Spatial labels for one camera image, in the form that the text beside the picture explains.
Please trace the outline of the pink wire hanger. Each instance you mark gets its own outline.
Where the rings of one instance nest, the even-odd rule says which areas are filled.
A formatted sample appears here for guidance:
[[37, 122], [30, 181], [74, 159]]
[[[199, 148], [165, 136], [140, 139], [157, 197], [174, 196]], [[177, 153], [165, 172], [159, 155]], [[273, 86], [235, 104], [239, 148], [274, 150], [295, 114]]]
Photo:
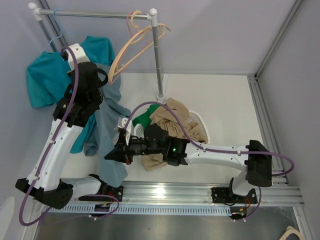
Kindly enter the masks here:
[[146, 50], [151, 47], [153, 38], [151, 37], [141, 48], [141, 50], [133, 56], [128, 62], [122, 64], [122, 60], [125, 57], [127, 50], [133, 45], [138, 44], [147, 37], [152, 31], [152, 26], [149, 25], [145, 28], [141, 28], [138, 24], [134, 23], [134, 17], [141, 14], [140, 10], [130, 12], [126, 19], [127, 28], [130, 34], [130, 39], [124, 44], [122, 49], [118, 52], [115, 59], [113, 60], [111, 67], [108, 72], [108, 84], [113, 85], [114, 82], [119, 78], [120, 74], [128, 68], [137, 58], [139, 58]]

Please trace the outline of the wooden hanger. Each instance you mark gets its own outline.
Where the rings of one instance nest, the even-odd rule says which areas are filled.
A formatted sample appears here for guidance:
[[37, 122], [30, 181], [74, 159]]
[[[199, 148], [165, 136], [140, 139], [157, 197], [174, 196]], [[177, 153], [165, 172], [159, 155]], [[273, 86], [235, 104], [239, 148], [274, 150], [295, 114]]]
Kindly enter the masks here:
[[153, 46], [153, 44], [155, 43], [155, 40], [153, 40], [153, 37], [152, 37], [152, 31], [149, 33], [148, 36], [146, 36], [144, 38], [144, 40], [140, 41], [139, 43], [131, 46], [127, 52], [125, 53], [125, 56], [124, 58], [122, 59], [122, 64], [125, 64], [127, 63], [132, 57], [134, 57], [141, 49], [142, 47], [145, 45], [145, 43], [150, 39], [152, 38], [152, 43], [151, 43], [151, 46]]
[[117, 81], [117, 78], [121, 75], [121, 73], [129, 67], [130, 64], [132, 64], [139, 56], [141, 56], [145, 51], [147, 51], [156, 41], [153, 40], [153, 38], [150, 38], [144, 47], [141, 48], [141, 50], [133, 56], [127, 63], [122, 64], [122, 59], [125, 56], [125, 53], [127, 50], [142, 41], [148, 34], [153, 30], [153, 27], [155, 27], [155, 32], [159, 34], [156, 37], [156, 40], [161, 39], [167, 32], [171, 32], [171, 28], [164, 24], [164, 23], [158, 23], [155, 21], [155, 18], [157, 18], [157, 10], [155, 8], [152, 8], [151, 11], [147, 14], [147, 20], [150, 21], [150, 25], [141, 28], [138, 24], [134, 23], [135, 17], [140, 15], [142, 11], [136, 10], [131, 12], [127, 15], [126, 24], [130, 33], [130, 39], [124, 44], [124, 46], [121, 48], [121, 50], [116, 55], [115, 59], [113, 60], [111, 67], [108, 71], [108, 83], [110, 85], [113, 85], [114, 82]]

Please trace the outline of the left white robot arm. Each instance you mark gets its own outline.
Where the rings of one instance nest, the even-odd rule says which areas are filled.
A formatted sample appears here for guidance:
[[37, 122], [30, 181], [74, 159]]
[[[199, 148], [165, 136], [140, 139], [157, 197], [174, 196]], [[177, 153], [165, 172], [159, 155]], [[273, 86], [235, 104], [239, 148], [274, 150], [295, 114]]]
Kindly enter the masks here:
[[99, 89], [108, 82], [107, 77], [100, 80], [99, 74], [106, 72], [95, 63], [81, 62], [77, 66], [78, 71], [68, 73], [71, 84], [56, 105], [50, 134], [37, 164], [28, 177], [15, 184], [21, 192], [54, 209], [62, 209], [70, 200], [87, 195], [101, 201], [108, 194], [108, 188], [95, 174], [61, 178], [73, 144], [103, 102]]

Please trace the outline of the green t shirt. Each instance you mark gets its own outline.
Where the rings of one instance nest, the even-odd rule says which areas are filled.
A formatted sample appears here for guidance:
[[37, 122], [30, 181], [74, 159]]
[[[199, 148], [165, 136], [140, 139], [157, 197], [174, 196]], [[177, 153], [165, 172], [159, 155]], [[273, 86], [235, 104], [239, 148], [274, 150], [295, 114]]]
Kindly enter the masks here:
[[150, 116], [156, 111], [157, 108], [160, 106], [157, 104], [151, 104], [149, 108], [146, 110], [146, 112], [142, 113], [141, 115], [137, 116], [132, 120], [132, 124], [135, 127], [138, 124], [141, 124], [143, 128], [145, 129], [148, 127], [152, 120], [150, 119]]

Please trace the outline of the beige t shirt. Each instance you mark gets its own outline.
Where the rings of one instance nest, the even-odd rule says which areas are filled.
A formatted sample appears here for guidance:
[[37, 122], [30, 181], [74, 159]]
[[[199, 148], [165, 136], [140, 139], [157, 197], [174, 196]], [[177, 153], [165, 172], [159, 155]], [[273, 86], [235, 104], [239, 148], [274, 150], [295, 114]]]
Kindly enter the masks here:
[[179, 121], [179, 119], [177, 118], [177, 116], [175, 115], [173, 110], [176, 109], [176, 110], [178, 110], [178, 111], [180, 111], [180, 112], [182, 112], [184, 114], [184, 113], [187, 113], [188, 108], [183, 103], [181, 103], [181, 102], [179, 102], [179, 101], [177, 101], [177, 100], [175, 100], [173, 98], [168, 98], [166, 103], [165, 103], [165, 105], [166, 105], [166, 107], [159, 106], [156, 110], [159, 110], [160, 107], [162, 107], [162, 108], [170, 111], [172, 113], [172, 115], [177, 119], [178, 123], [180, 124], [180, 126], [181, 126], [181, 128], [182, 128], [182, 130], [184, 132], [184, 134], [186, 134], [185, 129], [183, 128], [181, 122]]

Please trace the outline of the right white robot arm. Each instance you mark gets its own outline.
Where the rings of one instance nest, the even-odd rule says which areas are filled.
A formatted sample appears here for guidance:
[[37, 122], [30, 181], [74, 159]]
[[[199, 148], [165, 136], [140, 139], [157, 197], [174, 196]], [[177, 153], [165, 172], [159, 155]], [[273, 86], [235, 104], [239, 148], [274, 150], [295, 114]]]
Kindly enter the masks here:
[[269, 188], [272, 182], [272, 157], [258, 140], [250, 140], [248, 145], [217, 147], [188, 139], [169, 136], [158, 125], [152, 124], [144, 130], [143, 137], [127, 137], [125, 129], [120, 129], [114, 149], [104, 158], [129, 165], [135, 156], [161, 154], [168, 165], [207, 164], [234, 168], [240, 174], [229, 183], [227, 196], [232, 202], [240, 202], [255, 188]]

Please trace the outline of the grey blue t shirt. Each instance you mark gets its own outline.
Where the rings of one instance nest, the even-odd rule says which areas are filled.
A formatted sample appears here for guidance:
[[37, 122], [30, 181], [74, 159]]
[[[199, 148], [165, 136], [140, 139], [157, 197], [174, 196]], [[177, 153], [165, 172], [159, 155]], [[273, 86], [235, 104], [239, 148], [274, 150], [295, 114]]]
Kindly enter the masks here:
[[106, 160], [105, 156], [114, 149], [114, 140], [118, 135], [116, 126], [120, 118], [128, 118], [131, 111], [120, 105], [121, 79], [118, 78], [112, 84], [107, 83], [99, 89], [103, 101], [94, 116], [96, 124], [93, 131], [83, 145], [85, 156], [99, 158], [99, 178], [112, 187], [119, 187], [128, 176], [125, 166], [114, 160]]

